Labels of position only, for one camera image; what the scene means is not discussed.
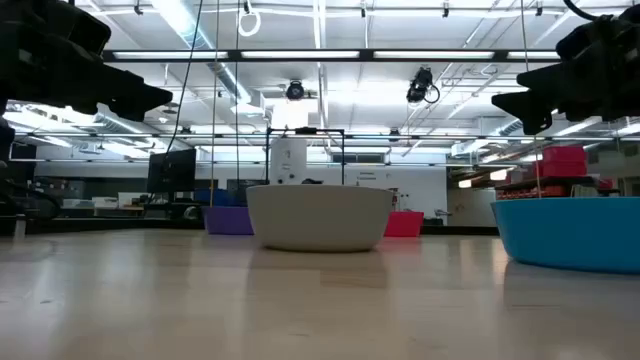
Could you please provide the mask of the blue storage bin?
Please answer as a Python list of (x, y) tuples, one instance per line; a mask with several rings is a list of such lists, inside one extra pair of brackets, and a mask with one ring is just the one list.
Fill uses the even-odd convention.
[(194, 200), (206, 206), (230, 207), (235, 205), (234, 196), (226, 189), (199, 188), (194, 191)]

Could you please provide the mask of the red storage bins stack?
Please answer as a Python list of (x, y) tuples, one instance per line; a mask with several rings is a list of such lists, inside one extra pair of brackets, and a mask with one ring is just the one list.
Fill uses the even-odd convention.
[(587, 157), (582, 146), (548, 146), (539, 161), (542, 177), (583, 177), (587, 175)]

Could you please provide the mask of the black light bar frame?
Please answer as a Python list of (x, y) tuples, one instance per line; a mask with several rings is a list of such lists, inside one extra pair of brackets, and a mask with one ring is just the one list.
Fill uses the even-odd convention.
[(107, 63), (193, 62), (411, 62), (411, 63), (554, 63), (550, 50), (524, 49), (298, 49), (298, 50), (106, 50)]

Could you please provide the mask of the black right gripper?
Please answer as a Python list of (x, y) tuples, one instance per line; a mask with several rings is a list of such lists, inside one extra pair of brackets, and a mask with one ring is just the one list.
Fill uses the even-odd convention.
[(640, 4), (618, 16), (596, 16), (575, 4), (567, 8), (586, 22), (556, 44), (563, 63), (519, 74), (517, 83), (532, 90), (491, 99), (494, 106), (522, 122), (525, 135), (537, 135), (552, 125), (552, 112), (566, 96), (534, 89), (566, 89), (566, 66), (577, 91), (560, 107), (568, 120), (640, 116)]

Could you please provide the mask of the blue bowl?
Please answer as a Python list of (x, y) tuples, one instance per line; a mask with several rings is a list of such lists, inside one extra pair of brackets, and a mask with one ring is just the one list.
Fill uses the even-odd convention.
[(504, 249), (518, 262), (640, 274), (640, 197), (499, 200), (492, 210)]

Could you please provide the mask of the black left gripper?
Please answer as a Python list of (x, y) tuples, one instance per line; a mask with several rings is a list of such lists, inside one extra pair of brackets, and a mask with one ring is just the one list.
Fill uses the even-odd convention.
[(109, 26), (63, 0), (0, 0), (0, 114), (11, 100), (94, 114), (99, 104), (142, 122), (170, 91), (106, 66)]

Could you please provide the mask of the red bowl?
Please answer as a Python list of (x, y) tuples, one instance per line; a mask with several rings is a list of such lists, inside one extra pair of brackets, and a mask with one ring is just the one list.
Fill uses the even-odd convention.
[(424, 221), (423, 212), (392, 211), (384, 232), (385, 237), (419, 237)]

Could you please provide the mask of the white bowl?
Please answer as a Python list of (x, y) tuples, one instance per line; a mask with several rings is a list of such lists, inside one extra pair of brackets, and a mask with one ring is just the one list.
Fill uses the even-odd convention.
[(255, 237), (269, 249), (371, 251), (382, 240), (393, 193), (347, 185), (261, 185), (246, 191)]

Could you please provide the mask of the dark storage rack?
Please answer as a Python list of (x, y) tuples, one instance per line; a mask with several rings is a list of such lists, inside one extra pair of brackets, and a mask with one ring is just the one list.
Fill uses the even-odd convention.
[(593, 176), (540, 177), (501, 185), (495, 191), (497, 200), (588, 197), (589, 192), (592, 196), (600, 197), (621, 194), (612, 180)]

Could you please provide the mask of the purple bowl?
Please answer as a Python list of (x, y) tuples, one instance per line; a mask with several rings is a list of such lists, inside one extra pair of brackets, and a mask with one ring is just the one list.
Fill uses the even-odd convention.
[(210, 235), (253, 235), (247, 207), (204, 207), (203, 219)]

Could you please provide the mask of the black computer monitor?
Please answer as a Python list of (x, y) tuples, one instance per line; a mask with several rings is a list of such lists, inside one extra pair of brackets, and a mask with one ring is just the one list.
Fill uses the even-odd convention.
[(154, 194), (193, 191), (196, 155), (195, 149), (151, 155), (148, 162), (146, 191)]

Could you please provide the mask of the white cylindrical tank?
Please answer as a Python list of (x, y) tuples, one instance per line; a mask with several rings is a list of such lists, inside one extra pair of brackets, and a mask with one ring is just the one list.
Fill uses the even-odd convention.
[(306, 178), (307, 141), (277, 138), (271, 142), (269, 182), (271, 185), (297, 185)]

